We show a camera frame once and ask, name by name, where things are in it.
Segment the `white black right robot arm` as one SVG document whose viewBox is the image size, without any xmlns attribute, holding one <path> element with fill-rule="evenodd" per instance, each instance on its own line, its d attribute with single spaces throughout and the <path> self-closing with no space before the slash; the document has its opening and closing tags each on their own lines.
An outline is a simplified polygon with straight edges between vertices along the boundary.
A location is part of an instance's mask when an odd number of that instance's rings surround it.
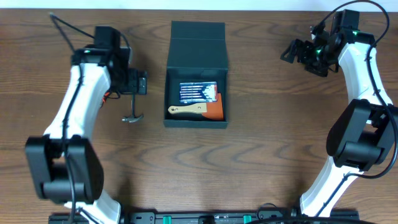
<svg viewBox="0 0 398 224">
<path fill-rule="evenodd" d="M 300 197 L 300 212 L 307 217 L 329 217 L 335 203 L 358 178 L 381 164 L 390 150 L 397 157 L 397 107 L 388 97 L 376 62 L 376 40 L 357 29 L 339 28 L 329 34 L 313 32 L 312 41 L 295 39 L 280 56 L 325 77 L 331 65 L 345 77 L 348 105 L 326 139 L 328 158 L 312 186 Z"/>
</svg>

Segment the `orange scraper with wooden handle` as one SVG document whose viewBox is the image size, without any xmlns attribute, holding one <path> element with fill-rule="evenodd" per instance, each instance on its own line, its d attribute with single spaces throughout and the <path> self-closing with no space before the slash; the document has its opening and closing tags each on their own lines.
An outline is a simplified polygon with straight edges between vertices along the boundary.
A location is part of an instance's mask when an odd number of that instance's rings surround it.
<svg viewBox="0 0 398 224">
<path fill-rule="evenodd" d="M 221 93 L 217 95 L 216 102 L 194 103 L 187 106 L 169 106 L 170 114 L 191 113 L 200 114 L 205 118 L 222 121 L 224 120 L 223 103 Z"/>
</svg>

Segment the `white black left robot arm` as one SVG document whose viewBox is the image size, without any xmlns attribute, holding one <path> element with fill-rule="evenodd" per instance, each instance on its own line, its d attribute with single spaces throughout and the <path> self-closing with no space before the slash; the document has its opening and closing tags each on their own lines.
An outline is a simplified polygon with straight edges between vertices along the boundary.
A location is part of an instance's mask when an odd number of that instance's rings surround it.
<svg viewBox="0 0 398 224">
<path fill-rule="evenodd" d="M 98 111 L 112 88 L 125 88 L 138 71 L 129 68 L 130 47 L 79 49 L 57 115 L 25 154 L 35 192 L 70 209 L 60 223 L 129 223 L 123 206 L 103 188 L 104 171 L 91 144 Z"/>
</svg>

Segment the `orange handled pliers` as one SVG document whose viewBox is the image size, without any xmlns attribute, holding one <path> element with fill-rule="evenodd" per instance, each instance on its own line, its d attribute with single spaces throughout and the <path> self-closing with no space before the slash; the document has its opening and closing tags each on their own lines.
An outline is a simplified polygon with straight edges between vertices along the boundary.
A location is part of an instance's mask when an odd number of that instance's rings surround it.
<svg viewBox="0 0 398 224">
<path fill-rule="evenodd" d="M 106 103 L 106 100 L 109 98 L 110 95 L 111 95 L 110 91 L 107 91 L 104 94 L 104 96 L 102 97 L 102 100 L 101 100 L 101 106 L 100 107 L 102 107 Z"/>
</svg>

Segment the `blue precision screwdriver set case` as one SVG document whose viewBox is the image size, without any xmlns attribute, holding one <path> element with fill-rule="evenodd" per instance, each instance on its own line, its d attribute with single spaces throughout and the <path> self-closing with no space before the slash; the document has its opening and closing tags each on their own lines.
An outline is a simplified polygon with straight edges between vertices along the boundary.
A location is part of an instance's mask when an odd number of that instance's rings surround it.
<svg viewBox="0 0 398 224">
<path fill-rule="evenodd" d="M 181 103 L 212 103 L 218 101 L 217 82 L 181 83 L 179 100 Z"/>
</svg>

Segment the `black handled claw hammer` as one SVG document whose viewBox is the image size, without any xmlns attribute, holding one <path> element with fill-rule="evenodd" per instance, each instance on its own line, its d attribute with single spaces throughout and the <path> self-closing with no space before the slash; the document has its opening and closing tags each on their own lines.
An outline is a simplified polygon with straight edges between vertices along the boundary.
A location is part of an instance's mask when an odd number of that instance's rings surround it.
<svg viewBox="0 0 398 224">
<path fill-rule="evenodd" d="M 132 98 L 131 98 L 131 115 L 123 117 L 122 118 L 122 122 L 124 122 L 124 123 L 136 123 L 136 122 L 138 122 L 138 121 L 140 121 L 140 120 L 142 120 L 144 118 L 143 114 L 141 114 L 139 116 L 136 116 L 135 102 L 136 102 L 136 96 L 135 96 L 135 94 L 133 94 Z"/>
</svg>

